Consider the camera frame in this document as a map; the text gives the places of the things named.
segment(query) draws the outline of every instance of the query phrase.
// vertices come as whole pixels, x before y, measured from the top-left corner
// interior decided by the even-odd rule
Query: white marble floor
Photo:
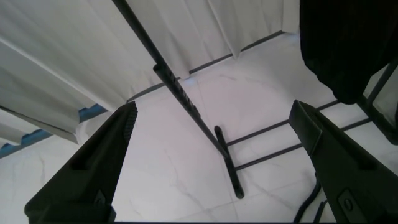
[[[205,123],[227,141],[288,118],[294,99],[313,106],[334,100],[302,62],[299,40],[282,35],[181,81]],[[118,221],[291,222],[315,185],[314,168],[297,149],[238,172],[246,196],[235,197],[222,157],[166,88],[136,100],[138,117],[116,189]],[[355,105],[322,111],[338,126],[366,118]],[[109,116],[80,126],[88,137]],[[372,123],[347,133],[398,174],[398,148]],[[289,125],[230,147],[235,166],[299,143]],[[51,137],[0,161],[0,217],[25,222],[23,206],[78,146]],[[21,185],[31,183],[22,192]],[[311,222],[320,194],[303,221]],[[323,221],[333,221],[326,208]]]

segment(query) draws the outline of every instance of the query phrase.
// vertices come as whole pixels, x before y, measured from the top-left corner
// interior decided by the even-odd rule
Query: hanging black clothing
[[[356,103],[370,77],[398,55],[397,25],[397,0],[301,0],[305,65],[342,103]]]

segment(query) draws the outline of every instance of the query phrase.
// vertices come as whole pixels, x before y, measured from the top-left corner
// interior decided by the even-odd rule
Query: blue strip
[[[79,120],[80,122],[84,122],[88,119],[94,118],[100,114],[107,112],[105,108],[102,106],[95,104],[91,108],[83,108],[79,111]],[[44,140],[48,137],[52,136],[51,133],[44,131],[43,129],[38,129],[30,134],[26,134],[21,139],[21,144],[18,146],[14,146],[12,144],[5,144],[0,149],[0,158],[4,156],[8,156],[16,151],[19,151],[27,146],[35,144],[41,140]]]

